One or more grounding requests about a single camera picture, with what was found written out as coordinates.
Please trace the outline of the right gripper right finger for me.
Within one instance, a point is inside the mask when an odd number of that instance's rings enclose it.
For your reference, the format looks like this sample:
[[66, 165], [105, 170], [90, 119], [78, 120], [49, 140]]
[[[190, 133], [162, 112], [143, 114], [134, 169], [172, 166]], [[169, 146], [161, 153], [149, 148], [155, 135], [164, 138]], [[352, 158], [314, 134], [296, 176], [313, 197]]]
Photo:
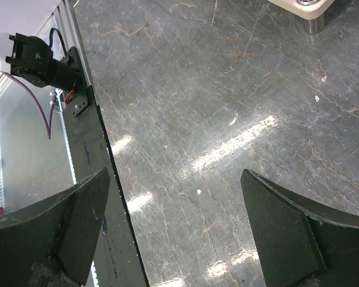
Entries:
[[359, 216], [249, 169], [241, 186], [267, 286], [359, 286]]

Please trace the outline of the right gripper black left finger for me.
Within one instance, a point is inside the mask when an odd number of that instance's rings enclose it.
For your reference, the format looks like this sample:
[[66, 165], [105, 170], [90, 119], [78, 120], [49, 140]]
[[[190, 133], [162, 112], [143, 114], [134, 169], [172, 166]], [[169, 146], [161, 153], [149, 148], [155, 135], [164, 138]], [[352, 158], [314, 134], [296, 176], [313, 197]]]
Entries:
[[106, 168], [0, 216], [0, 286], [87, 283], [110, 186]]

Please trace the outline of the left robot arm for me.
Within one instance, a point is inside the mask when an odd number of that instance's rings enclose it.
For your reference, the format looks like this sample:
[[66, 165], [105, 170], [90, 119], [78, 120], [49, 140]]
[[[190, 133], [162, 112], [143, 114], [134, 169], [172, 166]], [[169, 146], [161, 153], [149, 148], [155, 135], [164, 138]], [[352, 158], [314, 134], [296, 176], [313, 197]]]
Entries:
[[[60, 39], [62, 60], [53, 57], [54, 33]], [[80, 70], [72, 63], [62, 34], [56, 28], [50, 29], [49, 43], [36, 36], [0, 32], [0, 71], [39, 88], [52, 86], [68, 91], [81, 82]]]

